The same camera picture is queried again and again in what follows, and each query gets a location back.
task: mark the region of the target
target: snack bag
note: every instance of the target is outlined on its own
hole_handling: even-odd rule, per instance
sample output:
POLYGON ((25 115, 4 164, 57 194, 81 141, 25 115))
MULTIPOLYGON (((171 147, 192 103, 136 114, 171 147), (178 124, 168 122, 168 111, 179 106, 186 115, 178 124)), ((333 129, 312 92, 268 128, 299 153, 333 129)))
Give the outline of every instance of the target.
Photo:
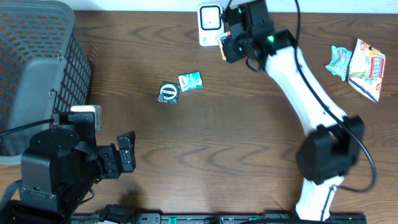
POLYGON ((349 65, 348 83, 362 95, 379 103, 386 56, 358 39, 349 65))
POLYGON ((226 60, 226 57, 224 54, 223 40, 225 40, 225 38, 227 38, 229 35, 231 35, 231 32, 227 31, 224 34, 221 34, 216 38, 218 45, 220 47, 220 50, 221 50, 221 56, 222 56, 223 60, 226 60))

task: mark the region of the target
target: black electronic component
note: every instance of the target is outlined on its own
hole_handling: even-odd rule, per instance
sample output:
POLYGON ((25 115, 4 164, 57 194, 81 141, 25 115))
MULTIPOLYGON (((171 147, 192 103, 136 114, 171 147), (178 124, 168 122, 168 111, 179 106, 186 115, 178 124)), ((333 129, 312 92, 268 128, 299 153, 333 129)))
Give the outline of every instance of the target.
POLYGON ((247 57, 265 70, 267 56, 275 54, 267 38, 274 34, 274 23, 269 19, 265 0, 240 4, 234 9, 228 7, 223 19, 231 30, 231 35, 222 41, 226 61, 233 63, 247 57))
POLYGON ((136 167, 134 131, 118 137, 117 151, 114 144, 96 145, 94 113, 53 117, 52 128, 35 134, 21 157, 21 201, 9 202, 1 223, 68 223, 94 183, 136 167))
POLYGON ((118 205, 107 205, 99 213, 90 216, 74 216, 72 224, 92 224, 93 222, 111 221, 115 223, 140 224, 254 224, 256 223, 334 223, 334 224, 366 224, 362 214, 332 214, 324 222, 301 220, 294 212, 268 211, 264 214, 217 214, 189 215, 137 213, 118 205))
MULTIPOLYGON (((360 117, 346 118, 344 123, 362 139, 364 124, 360 117)), ((296 162, 307 180, 322 184, 331 177, 346 175, 358 156, 359 145, 338 124, 329 128, 321 125, 308 135, 296 154, 296 162)))

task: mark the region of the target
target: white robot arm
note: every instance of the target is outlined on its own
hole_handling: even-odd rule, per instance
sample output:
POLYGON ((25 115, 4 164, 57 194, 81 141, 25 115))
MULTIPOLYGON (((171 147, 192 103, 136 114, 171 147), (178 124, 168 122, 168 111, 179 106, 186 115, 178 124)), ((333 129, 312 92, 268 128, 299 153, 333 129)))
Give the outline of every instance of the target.
MULTIPOLYGON (((299 63, 308 82, 329 109, 343 121, 346 113, 332 102, 307 67, 301 50, 297 50, 299 63)), ((336 121, 325 113, 297 71, 292 46, 277 50, 275 55, 268 56, 266 71, 278 83, 292 104, 306 136, 315 131, 319 125, 325 127, 336 125, 336 121)), ((329 218, 329 207, 336 191, 335 186, 339 186, 343 180, 344 177, 337 175, 317 185, 304 178, 301 198, 296 205, 299 217, 306 220, 322 218, 322 221, 329 218)))

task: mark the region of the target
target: wire mesh basket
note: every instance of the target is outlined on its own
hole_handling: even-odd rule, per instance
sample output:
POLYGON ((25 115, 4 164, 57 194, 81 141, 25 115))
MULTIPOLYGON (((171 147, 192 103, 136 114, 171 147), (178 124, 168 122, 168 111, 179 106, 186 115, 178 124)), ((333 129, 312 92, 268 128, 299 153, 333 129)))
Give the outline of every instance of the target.
MULTIPOLYGON (((58 1, 0 0, 0 131, 50 119, 88 99, 91 67, 58 1)), ((19 164, 30 138, 49 124, 4 136, 0 164, 19 164)))

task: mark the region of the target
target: wood grain surface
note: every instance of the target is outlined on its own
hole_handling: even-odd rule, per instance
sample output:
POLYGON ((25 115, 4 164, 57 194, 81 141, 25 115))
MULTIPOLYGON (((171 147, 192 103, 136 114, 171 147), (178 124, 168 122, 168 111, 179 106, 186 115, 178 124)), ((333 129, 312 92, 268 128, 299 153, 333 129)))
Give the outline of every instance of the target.
MULTIPOLYGON (((271 14, 295 34, 295 14, 271 14)), ((109 203, 164 213, 262 213, 293 210, 302 175, 295 152, 304 140, 297 115, 265 73, 243 61, 228 64, 218 47, 200 47, 197 15, 177 12, 76 12, 76 34, 95 63, 90 104, 103 108, 99 145, 135 130, 137 169, 94 186, 78 213, 109 203), (160 83, 200 71, 204 88, 159 103, 160 83)), ((398 220, 398 20, 396 15, 303 14, 302 48, 308 66, 331 98, 366 125, 364 143, 379 171, 366 194, 337 191, 332 212, 363 212, 369 223, 398 220), (353 90, 325 65, 331 45, 354 50, 363 39, 386 55, 381 104, 353 90)), ((368 162, 346 176, 365 187, 368 162)), ((20 178, 19 166, 0 166, 0 192, 20 178)))

